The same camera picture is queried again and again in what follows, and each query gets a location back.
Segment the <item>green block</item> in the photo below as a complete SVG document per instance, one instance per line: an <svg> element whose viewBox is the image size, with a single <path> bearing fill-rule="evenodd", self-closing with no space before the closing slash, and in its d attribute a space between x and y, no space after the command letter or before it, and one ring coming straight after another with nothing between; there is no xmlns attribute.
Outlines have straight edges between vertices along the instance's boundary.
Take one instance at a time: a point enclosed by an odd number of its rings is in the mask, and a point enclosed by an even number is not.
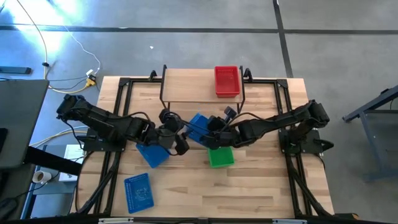
<svg viewBox="0 0 398 224"><path fill-rule="evenodd" d="M211 168L230 166L235 163L231 147L220 147L216 150L207 149Z"/></svg>

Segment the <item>desk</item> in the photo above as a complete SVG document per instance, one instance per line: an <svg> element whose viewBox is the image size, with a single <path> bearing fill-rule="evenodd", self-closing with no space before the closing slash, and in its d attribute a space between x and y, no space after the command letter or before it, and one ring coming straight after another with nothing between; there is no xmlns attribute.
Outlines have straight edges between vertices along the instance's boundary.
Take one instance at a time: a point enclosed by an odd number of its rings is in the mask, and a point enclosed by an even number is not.
<svg viewBox="0 0 398 224"><path fill-rule="evenodd" d="M113 111L120 77L104 77L98 106ZM293 108L308 102L304 80L287 79ZM163 108L159 100L160 83L135 83L129 113L145 111L156 125ZM272 86L245 84L246 102L242 112L250 111L264 118L277 114ZM126 96L123 92L122 102ZM190 120L198 111L205 116L224 116L226 104L173 103L171 110ZM127 142L122 154L111 215L135 217L213 217L213 218L293 218L292 199L284 156L280 153L277 132L267 133L249 147L234 149L235 165L211 169L205 148L189 141L191 149L183 156L170 157L151 169L135 148ZM83 166L80 176L79 206L98 185L103 152L94 152ZM333 213L325 171L319 158L303 155L307 184L324 208ZM123 180L148 172L154 195L153 208L127 212ZM105 188L101 211L106 204ZM304 211L302 194L298 191Z"/></svg>

